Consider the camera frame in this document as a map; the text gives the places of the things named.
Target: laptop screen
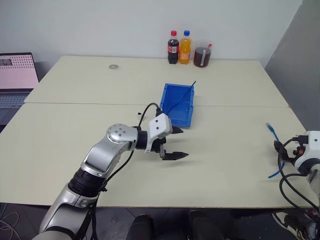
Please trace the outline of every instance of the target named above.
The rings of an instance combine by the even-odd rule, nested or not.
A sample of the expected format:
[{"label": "laptop screen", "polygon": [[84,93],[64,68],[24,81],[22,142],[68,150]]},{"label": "laptop screen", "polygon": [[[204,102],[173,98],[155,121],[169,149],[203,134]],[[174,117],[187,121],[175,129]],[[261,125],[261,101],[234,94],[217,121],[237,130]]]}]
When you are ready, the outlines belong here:
[{"label": "laptop screen", "polygon": [[31,53],[0,54],[0,90],[33,89],[38,77]]}]

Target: table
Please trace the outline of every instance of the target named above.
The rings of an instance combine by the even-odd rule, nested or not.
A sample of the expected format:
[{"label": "table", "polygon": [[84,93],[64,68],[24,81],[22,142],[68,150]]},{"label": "table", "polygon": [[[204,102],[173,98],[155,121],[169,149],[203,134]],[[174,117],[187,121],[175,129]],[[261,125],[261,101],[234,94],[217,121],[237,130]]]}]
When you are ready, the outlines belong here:
[{"label": "table", "polygon": [[[51,205],[90,148],[115,123],[134,126],[142,105],[26,103],[0,134],[0,202]],[[153,118],[147,112],[142,126]],[[196,106],[191,129],[167,137],[168,152],[190,153],[162,161],[137,150],[99,198],[108,207],[289,207],[281,196],[270,122],[285,141],[305,130],[288,107]],[[129,152],[122,155],[120,164]],[[285,172],[295,172],[287,164]],[[317,201],[309,184],[292,178]],[[295,203],[305,202],[287,191]]]},{"label": "table", "polygon": [[167,59],[88,56],[61,57],[25,102],[159,104],[165,83],[194,81],[195,106],[288,106],[256,60],[212,60],[199,68]]}]

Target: brown liquid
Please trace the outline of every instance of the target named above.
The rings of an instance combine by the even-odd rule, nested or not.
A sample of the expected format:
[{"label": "brown liquid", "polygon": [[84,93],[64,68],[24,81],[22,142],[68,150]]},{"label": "brown liquid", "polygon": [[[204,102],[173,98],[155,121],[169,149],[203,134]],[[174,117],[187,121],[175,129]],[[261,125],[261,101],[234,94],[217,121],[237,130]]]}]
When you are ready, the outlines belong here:
[{"label": "brown liquid", "polygon": [[193,59],[194,65],[196,65],[199,68],[204,68],[208,66],[210,55],[211,55],[211,49],[207,47],[197,47],[194,52],[194,59]]}]

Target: laptop keyboard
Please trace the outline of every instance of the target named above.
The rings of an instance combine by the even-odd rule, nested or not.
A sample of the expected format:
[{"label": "laptop keyboard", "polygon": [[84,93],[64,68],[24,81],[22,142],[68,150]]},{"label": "laptop keyboard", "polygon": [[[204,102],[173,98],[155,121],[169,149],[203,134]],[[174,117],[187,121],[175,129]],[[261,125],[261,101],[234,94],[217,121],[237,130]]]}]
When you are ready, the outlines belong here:
[{"label": "laptop keyboard", "polygon": [[18,109],[25,101],[26,95],[0,96],[0,109]]}]

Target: laptop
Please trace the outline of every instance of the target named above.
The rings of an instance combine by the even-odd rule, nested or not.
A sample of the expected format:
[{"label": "laptop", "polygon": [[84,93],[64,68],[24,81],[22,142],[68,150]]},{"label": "laptop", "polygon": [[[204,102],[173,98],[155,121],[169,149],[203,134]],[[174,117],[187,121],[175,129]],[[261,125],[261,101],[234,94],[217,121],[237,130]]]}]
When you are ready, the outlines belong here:
[{"label": "laptop", "polygon": [[0,53],[0,125],[6,125],[39,83],[31,52]]}]

